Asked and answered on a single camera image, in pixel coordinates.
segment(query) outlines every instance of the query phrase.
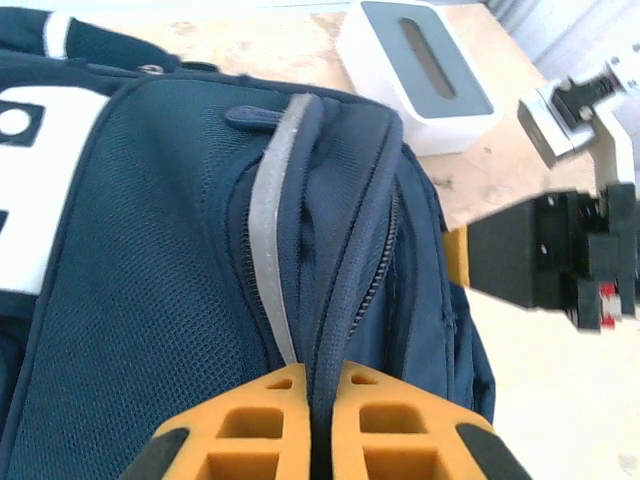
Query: white box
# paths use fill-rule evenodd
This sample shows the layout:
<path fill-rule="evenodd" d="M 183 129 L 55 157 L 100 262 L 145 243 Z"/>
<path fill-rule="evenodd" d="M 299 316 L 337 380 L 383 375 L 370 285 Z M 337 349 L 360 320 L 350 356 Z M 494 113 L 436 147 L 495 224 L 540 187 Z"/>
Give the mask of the white box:
<path fill-rule="evenodd" d="M 500 118 L 448 21 L 428 3 L 358 0 L 336 47 L 356 93 L 399 113 L 417 155 L 462 152 Z"/>

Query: wooden table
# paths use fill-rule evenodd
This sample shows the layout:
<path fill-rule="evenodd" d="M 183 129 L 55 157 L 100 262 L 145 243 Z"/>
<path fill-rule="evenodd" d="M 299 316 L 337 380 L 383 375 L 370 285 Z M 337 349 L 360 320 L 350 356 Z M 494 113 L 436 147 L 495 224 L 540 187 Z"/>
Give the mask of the wooden table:
<path fill-rule="evenodd" d="M 515 117 L 544 83 L 484 6 L 443 8 L 495 93 L 502 121 L 463 154 L 422 158 L 456 227 L 543 188 L 593 189 L 586 155 L 549 172 Z M 340 14 L 292 15 L 118 30 L 227 73 L 351 90 L 334 50 Z M 640 328 L 577 334 L 561 314 L 469 293 L 498 383 L 495 425 L 538 479 L 640 478 Z"/>

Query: navy backpack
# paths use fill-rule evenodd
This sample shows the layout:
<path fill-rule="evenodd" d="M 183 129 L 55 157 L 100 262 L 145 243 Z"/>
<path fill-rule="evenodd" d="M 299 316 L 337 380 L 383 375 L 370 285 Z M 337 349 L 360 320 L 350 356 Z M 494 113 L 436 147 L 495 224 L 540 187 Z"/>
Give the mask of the navy backpack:
<path fill-rule="evenodd" d="M 393 111 L 73 19 L 47 58 L 49 20 L 0 9 L 1 478 L 117 478 L 169 417 L 292 362 L 316 478 L 346 359 L 491 421 Z"/>

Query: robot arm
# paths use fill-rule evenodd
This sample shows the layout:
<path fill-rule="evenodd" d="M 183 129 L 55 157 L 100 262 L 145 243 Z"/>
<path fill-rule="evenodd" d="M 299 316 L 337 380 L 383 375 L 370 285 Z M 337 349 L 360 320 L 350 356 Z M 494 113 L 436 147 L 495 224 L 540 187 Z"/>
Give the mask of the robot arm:
<path fill-rule="evenodd" d="M 453 281 L 526 308 L 565 311 L 579 329 L 635 314 L 633 148 L 612 110 L 639 84 L 634 45 L 585 80 L 555 80 L 520 101 L 518 119 L 549 168 L 590 152 L 598 196 L 547 192 L 447 233 Z"/>

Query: zipper pull tab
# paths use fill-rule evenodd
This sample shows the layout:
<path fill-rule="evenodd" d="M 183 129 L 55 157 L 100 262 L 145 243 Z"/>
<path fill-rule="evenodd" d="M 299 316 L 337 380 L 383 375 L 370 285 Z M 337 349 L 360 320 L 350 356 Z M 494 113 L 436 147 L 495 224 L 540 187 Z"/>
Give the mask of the zipper pull tab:
<path fill-rule="evenodd" d="M 278 128 L 282 112 L 266 108 L 240 105 L 230 108 L 224 115 L 227 125 L 238 130 L 273 132 Z"/>

